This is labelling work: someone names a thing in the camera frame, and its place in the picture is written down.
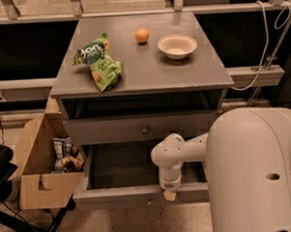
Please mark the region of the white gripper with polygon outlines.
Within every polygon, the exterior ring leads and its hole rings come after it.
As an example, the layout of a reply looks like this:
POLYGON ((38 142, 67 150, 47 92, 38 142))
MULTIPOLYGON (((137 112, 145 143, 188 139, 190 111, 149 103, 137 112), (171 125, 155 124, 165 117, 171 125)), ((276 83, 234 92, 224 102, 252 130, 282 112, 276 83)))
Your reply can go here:
POLYGON ((163 196, 166 201, 174 202, 176 192, 181 184, 180 167, 160 167, 159 183, 162 189, 165 189, 163 196))

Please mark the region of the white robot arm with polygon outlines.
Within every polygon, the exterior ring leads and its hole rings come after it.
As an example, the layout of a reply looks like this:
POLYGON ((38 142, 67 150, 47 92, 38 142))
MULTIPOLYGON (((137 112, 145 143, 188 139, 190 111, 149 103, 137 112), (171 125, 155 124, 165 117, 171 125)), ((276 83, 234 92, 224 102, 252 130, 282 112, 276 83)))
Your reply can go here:
POLYGON ((229 110, 191 140, 168 135, 151 159, 168 200, 183 163, 206 163, 213 232, 291 232, 291 109, 229 110))

